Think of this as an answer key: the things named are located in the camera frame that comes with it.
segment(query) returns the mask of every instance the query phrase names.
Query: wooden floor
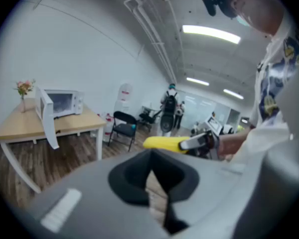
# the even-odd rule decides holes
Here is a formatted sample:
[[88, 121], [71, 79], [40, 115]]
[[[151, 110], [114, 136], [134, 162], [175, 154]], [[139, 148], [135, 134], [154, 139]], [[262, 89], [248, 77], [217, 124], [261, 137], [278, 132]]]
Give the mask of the wooden floor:
[[[153, 128], [148, 133], [146, 128], [138, 128], [131, 152], [143, 150], [143, 142], [150, 135], [155, 135]], [[181, 128], [172, 135], [189, 135], [187, 129]], [[120, 141], [129, 142], [128, 138], [119, 137]], [[41, 188], [46, 189], [76, 168], [96, 159], [96, 143], [89, 133], [80, 136], [69, 135], [58, 138], [60, 148], [53, 150], [46, 140], [14, 143], [11, 149], [29, 177]], [[110, 147], [103, 143], [102, 158], [123, 155], [128, 146], [112, 142]], [[157, 182], [154, 174], [148, 177], [147, 188], [150, 196], [150, 212], [162, 223], [166, 207], [166, 194]], [[0, 192], [11, 204], [26, 208], [35, 193], [17, 176], [0, 147]]]

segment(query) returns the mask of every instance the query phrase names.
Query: pipe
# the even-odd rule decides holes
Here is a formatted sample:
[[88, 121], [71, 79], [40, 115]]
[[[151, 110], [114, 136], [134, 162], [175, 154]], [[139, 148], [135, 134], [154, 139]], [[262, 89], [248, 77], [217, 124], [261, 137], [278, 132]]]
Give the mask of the pipe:
[[[146, 12], [144, 11], [144, 8], [142, 7], [143, 2], [141, 0], [135, 0], [135, 1], [138, 3], [138, 10], [139, 10], [140, 14], [143, 16], [143, 18], [145, 19], [145, 21], [148, 23], [150, 29], [154, 33], [154, 36], [156, 37], [156, 39], [158, 40], [158, 42], [162, 42], [162, 40], [161, 40], [158, 32], [156, 31], [153, 23], [151, 22], [150, 18], [148, 17], [148, 15], [146, 14]], [[172, 80], [174, 80], [174, 82], [177, 82], [176, 76], [175, 76], [174, 71], [172, 69], [172, 66], [171, 66], [169, 57], [167, 55], [167, 52], [166, 52], [166, 50], [165, 50], [165, 48], [163, 46], [160, 46], [160, 48], [162, 49], [163, 57], [166, 60], [166, 63], [168, 65], [167, 68], [169, 69], [169, 71], [170, 71], [170, 73], [172, 75]]]
[[152, 13], [156, 17], [156, 19], [162, 24], [162, 26], [165, 27], [165, 24], [159, 14], [159, 12], [157, 11], [153, 1], [152, 0], [145, 0], [145, 1], [147, 1], [149, 3], [150, 9], [152, 10]]
[[180, 43], [181, 56], [182, 56], [182, 60], [183, 60], [183, 69], [184, 69], [184, 63], [185, 63], [185, 60], [184, 60], [184, 52], [183, 52], [183, 42], [181, 41], [181, 38], [180, 38], [179, 25], [178, 25], [178, 23], [177, 23], [176, 14], [175, 14], [174, 8], [173, 8], [173, 6], [172, 6], [172, 4], [171, 4], [171, 1], [170, 1], [170, 0], [167, 0], [167, 2], [168, 2], [168, 4], [169, 4], [171, 13], [172, 13], [173, 18], [174, 18], [174, 22], [175, 22], [175, 24], [176, 24], [176, 32], [177, 32], [178, 39], [179, 39], [179, 43]]
[[[147, 28], [147, 26], [144, 24], [143, 20], [142, 20], [141, 17], [139, 16], [139, 14], [138, 14], [136, 8], [130, 9], [130, 7], [127, 5], [127, 3], [128, 3], [129, 1], [132, 1], [132, 0], [126, 0], [126, 1], [124, 1], [124, 3], [123, 3], [124, 6], [125, 6], [130, 12], [132, 12], [132, 14], [135, 16], [136, 20], [137, 20], [137, 21], [139, 22], [139, 24], [142, 26], [142, 28], [144, 29], [145, 33], [146, 33], [147, 36], [149, 37], [150, 41], [151, 41], [151, 42], [155, 42], [155, 40], [154, 40], [152, 34], [150, 33], [150, 30], [149, 30], [149, 29]], [[140, 0], [136, 0], [136, 1], [137, 1], [137, 3], [141, 3], [141, 4], [143, 4], [143, 2], [140, 1]], [[170, 72], [169, 72], [169, 70], [168, 70], [167, 63], [165, 62], [165, 60], [164, 60], [164, 58], [163, 58], [163, 55], [162, 55], [161, 51], [160, 51], [155, 45], [154, 45], [154, 48], [155, 48], [155, 50], [156, 50], [156, 52], [157, 52], [157, 54], [158, 54], [158, 57], [160, 58], [160, 60], [161, 60], [161, 62], [162, 62], [162, 64], [163, 64], [165, 70], [167, 71], [168, 76], [169, 76], [171, 79], [173, 79], [173, 76], [170, 74]]]

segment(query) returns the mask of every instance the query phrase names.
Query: microwave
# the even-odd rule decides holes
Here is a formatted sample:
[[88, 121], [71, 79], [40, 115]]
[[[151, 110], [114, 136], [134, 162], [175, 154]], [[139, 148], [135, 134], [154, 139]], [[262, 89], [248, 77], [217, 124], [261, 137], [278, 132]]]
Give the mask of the microwave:
[[53, 149], [59, 147], [56, 140], [54, 119], [83, 111], [84, 93], [72, 90], [51, 90], [36, 87], [35, 111], [42, 121], [45, 136]]

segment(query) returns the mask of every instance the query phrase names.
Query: yellow handle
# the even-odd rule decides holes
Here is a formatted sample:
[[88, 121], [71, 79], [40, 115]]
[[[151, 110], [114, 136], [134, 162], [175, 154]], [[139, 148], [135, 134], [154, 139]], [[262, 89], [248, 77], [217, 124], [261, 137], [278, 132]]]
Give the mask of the yellow handle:
[[181, 137], [165, 137], [165, 136], [151, 136], [145, 140], [143, 147], [146, 149], [157, 148], [166, 149], [169, 151], [186, 153], [187, 150], [180, 150], [179, 143], [189, 139], [189, 136]]

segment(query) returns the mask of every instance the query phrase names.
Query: black opening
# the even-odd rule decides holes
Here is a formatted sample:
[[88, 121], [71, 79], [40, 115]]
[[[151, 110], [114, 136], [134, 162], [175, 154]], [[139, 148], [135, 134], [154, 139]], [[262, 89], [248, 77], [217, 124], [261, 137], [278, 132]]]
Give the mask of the black opening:
[[188, 227], [176, 217], [171, 204], [191, 196], [198, 185], [199, 175], [194, 168], [159, 150], [145, 150], [114, 167], [108, 177], [110, 187], [124, 202], [149, 207], [145, 186], [151, 170], [168, 196], [164, 227], [171, 234]]

